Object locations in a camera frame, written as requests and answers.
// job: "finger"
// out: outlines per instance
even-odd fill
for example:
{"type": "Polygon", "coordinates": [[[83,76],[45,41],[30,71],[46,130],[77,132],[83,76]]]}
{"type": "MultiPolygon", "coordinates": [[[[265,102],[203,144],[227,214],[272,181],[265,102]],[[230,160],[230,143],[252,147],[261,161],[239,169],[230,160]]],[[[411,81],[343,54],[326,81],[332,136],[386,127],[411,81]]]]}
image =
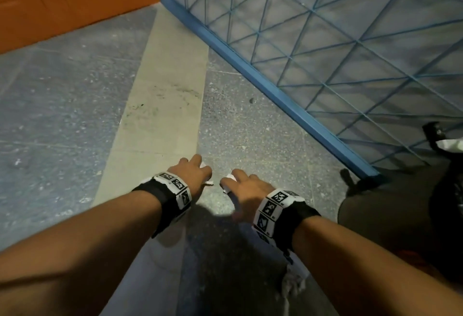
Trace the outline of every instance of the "finger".
{"type": "Polygon", "coordinates": [[[243,170],[240,170],[240,169],[234,169],[232,172],[231,172],[232,175],[235,176],[236,180],[238,182],[244,182],[244,181],[247,181],[249,179],[248,175],[246,174],[246,172],[244,172],[243,170]]]}
{"type": "Polygon", "coordinates": [[[243,214],[242,211],[234,211],[231,213],[231,219],[233,222],[239,223],[243,222],[245,220],[245,215],[243,214]]]}
{"type": "Polygon", "coordinates": [[[204,166],[200,168],[201,172],[203,173],[203,181],[208,181],[212,177],[212,168],[211,166],[204,166]]]}
{"type": "Polygon", "coordinates": [[[202,162],[202,156],[200,154],[194,154],[193,157],[191,158],[190,162],[193,165],[200,167],[201,162],[202,162]]]}
{"type": "Polygon", "coordinates": [[[238,196],[239,184],[237,181],[234,181],[228,177],[224,177],[220,180],[220,185],[223,188],[224,186],[228,187],[229,190],[236,196],[238,196]]]}

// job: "wristband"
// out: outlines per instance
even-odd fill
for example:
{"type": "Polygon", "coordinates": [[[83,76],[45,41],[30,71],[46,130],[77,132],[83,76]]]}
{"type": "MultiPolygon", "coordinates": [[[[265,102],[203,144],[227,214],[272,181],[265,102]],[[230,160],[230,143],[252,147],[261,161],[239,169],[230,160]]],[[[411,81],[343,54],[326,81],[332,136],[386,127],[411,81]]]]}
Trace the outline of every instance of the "wristband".
{"type": "Polygon", "coordinates": [[[290,190],[276,189],[263,199],[253,220],[253,230],[266,243],[289,256],[293,250],[293,233],[311,216],[320,216],[303,197],[290,190]]]}
{"type": "Polygon", "coordinates": [[[135,190],[144,190],[154,195],[163,208],[163,213],[152,238],[168,226],[180,220],[191,208],[192,196],[188,185],[170,172],[161,172],[145,179],[135,190]]]}

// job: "gray speckled floor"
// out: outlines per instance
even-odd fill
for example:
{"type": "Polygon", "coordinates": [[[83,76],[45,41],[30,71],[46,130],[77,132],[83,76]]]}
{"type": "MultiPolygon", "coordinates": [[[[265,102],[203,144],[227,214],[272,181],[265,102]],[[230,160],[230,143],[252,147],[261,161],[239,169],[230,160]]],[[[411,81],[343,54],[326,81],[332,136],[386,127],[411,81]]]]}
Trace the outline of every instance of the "gray speckled floor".
{"type": "Polygon", "coordinates": [[[155,15],[0,55],[0,250],[90,206],[155,15]]]}
{"type": "MultiPolygon", "coordinates": [[[[281,315],[277,285],[285,260],[249,225],[234,224],[218,186],[233,168],[294,190],[332,220],[345,196],[343,168],[317,141],[223,61],[209,54],[198,151],[216,184],[188,217],[178,315],[281,315]]],[[[313,278],[291,315],[335,315],[313,278]]]]}

